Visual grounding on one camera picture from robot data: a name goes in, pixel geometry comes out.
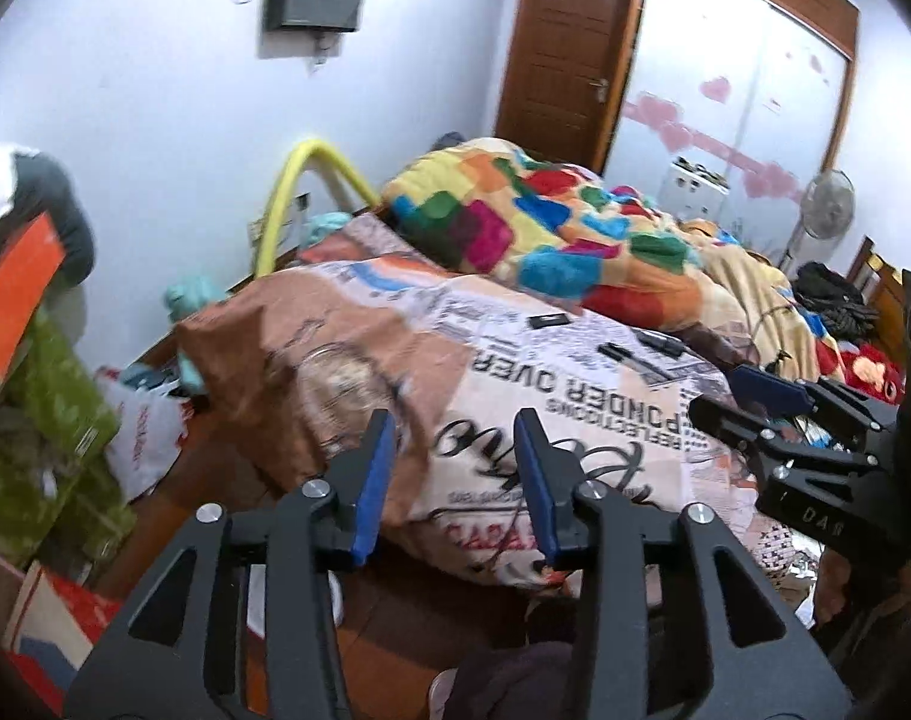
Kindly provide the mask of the person's right hand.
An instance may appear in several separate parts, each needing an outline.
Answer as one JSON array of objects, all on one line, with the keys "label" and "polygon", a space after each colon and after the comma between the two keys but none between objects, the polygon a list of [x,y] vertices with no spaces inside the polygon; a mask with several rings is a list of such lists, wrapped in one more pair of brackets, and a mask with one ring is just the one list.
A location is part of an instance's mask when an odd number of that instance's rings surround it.
[{"label": "person's right hand", "polygon": [[819,559],[818,578],[814,585],[813,619],[817,628],[823,628],[842,613],[851,575],[850,562],[836,551],[826,548]]}]

